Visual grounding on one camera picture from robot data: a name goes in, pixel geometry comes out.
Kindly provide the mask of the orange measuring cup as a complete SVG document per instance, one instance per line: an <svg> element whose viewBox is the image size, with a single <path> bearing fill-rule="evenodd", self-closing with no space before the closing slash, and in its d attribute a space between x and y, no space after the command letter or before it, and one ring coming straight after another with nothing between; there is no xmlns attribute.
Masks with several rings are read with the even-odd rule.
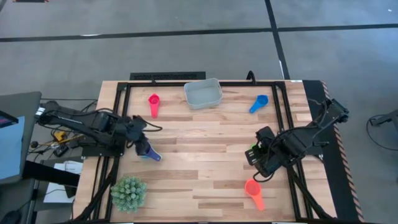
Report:
<svg viewBox="0 0 398 224"><path fill-rule="evenodd" d="M244 191L253 199L259 211L263 211L265 209L261 186L258 182L254 179L248 179L244 185Z"/></svg>

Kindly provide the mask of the blue measuring cup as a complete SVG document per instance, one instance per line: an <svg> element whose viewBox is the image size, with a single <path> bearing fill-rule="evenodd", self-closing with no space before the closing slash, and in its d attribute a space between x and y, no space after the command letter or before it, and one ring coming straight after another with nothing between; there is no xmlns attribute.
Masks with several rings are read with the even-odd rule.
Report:
<svg viewBox="0 0 398 224"><path fill-rule="evenodd" d="M265 107L268 104L268 102L269 99L267 95L258 95L255 102L250 107L249 112L255 113L257 110Z"/></svg>

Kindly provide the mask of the white plastic basket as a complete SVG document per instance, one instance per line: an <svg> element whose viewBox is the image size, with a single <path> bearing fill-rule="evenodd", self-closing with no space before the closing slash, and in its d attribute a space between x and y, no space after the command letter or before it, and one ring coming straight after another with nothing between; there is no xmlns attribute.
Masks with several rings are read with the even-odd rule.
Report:
<svg viewBox="0 0 398 224"><path fill-rule="evenodd" d="M191 110L217 106L223 97L220 82L216 78L186 83L184 92Z"/></svg>

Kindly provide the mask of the blue laptop screen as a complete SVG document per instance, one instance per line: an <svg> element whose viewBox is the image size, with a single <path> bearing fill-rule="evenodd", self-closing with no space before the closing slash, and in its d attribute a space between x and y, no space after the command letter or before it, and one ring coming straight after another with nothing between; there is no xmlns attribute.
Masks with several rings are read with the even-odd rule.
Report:
<svg viewBox="0 0 398 224"><path fill-rule="evenodd" d="M25 117L0 111L0 180L20 172Z"/></svg>

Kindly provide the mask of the white paper sheets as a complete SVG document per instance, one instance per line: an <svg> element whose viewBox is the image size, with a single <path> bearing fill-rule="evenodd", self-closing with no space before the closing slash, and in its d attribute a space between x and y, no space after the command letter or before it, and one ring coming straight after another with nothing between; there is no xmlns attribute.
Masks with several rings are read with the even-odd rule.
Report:
<svg viewBox="0 0 398 224"><path fill-rule="evenodd" d="M83 163L76 161L55 163L54 165L55 169L71 172L73 174L81 174L82 167ZM74 199L74 193L68 195L64 185L49 183L45 193L44 203L72 203Z"/></svg>

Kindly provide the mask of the black table side panel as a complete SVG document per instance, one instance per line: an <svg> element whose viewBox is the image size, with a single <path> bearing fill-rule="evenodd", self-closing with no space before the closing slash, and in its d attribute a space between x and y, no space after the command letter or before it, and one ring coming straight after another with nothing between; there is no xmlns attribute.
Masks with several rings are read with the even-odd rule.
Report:
<svg viewBox="0 0 398 224"><path fill-rule="evenodd" d="M315 119L318 116L320 106L313 100L322 102L329 98L327 86L319 80L304 80L303 86L312 118ZM329 143L323 148L323 164L337 217L345 221L364 222L365 219L356 194L338 126L334 124L326 128L319 135L319 139Z"/></svg>

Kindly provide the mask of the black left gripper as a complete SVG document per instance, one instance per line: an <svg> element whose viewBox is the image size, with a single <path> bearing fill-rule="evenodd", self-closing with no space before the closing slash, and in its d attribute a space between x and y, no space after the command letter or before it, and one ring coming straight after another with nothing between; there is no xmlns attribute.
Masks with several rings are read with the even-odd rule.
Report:
<svg viewBox="0 0 398 224"><path fill-rule="evenodd" d="M136 154L138 156L151 154L152 146L143 133L144 128L147 126L143 118L139 115L133 115L132 117L124 117L122 121L126 128L125 140L127 142L135 142Z"/></svg>

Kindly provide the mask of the pink measuring cup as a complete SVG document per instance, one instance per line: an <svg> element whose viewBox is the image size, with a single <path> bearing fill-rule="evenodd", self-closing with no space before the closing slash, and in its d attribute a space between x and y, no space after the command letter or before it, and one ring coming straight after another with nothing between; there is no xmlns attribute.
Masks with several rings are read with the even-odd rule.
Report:
<svg viewBox="0 0 398 224"><path fill-rule="evenodd" d="M157 118L159 114L160 97L159 95L153 93L149 99L149 106L152 118Z"/></svg>

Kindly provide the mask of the black aluminium table frame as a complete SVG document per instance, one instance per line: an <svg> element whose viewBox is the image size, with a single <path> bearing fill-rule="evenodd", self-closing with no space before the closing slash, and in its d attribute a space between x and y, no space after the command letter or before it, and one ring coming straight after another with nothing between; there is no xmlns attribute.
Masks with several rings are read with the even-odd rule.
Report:
<svg viewBox="0 0 398 224"><path fill-rule="evenodd" d="M263 183L265 209L259 211L244 191L257 173L244 153L256 141L256 132L269 126L274 132L311 121L303 83L300 81L228 80L223 99L213 108L191 110L182 81L136 81L129 90L116 81L105 81L98 106L120 113L138 114L150 120L149 97L160 97L159 115L152 124L161 127L148 138L161 153L159 162L141 159L133 149L120 158L118 177L138 177L147 184L145 204L136 213L124 213L105 193L95 212L111 222L261 222L292 221L297 212L305 217L307 203L300 192L291 193L285 169ZM258 95L268 104L250 113Z"/></svg>

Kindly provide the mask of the purple measuring cup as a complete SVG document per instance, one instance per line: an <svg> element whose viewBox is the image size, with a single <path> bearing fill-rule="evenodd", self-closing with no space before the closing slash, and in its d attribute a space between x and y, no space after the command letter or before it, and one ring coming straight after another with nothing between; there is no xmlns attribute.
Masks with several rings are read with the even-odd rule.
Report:
<svg viewBox="0 0 398 224"><path fill-rule="evenodd" d="M152 147L151 154L147 155L150 159L153 159L157 162L162 160L162 156Z"/></svg>

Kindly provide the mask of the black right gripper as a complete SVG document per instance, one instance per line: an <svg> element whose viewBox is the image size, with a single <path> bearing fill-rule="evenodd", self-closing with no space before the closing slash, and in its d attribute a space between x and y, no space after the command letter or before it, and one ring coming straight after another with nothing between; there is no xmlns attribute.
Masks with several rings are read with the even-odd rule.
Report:
<svg viewBox="0 0 398 224"><path fill-rule="evenodd" d="M282 165L276 153L271 149L275 135L271 128L266 126L256 132L257 143L251 146L244 154L250 166L256 168L254 177L261 175L268 178Z"/></svg>

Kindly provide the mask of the green artificial succulent plant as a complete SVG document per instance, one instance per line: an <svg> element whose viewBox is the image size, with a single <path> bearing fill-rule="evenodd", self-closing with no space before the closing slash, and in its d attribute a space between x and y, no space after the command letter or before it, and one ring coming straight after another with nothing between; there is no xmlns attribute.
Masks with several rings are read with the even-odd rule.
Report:
<svg viewBox="0 0 398 224"><path fill-rule="evenodd" d="M147 184L137 177L123 177L110 190L112 203L120 212L136 213L145 204Z"/></svg>

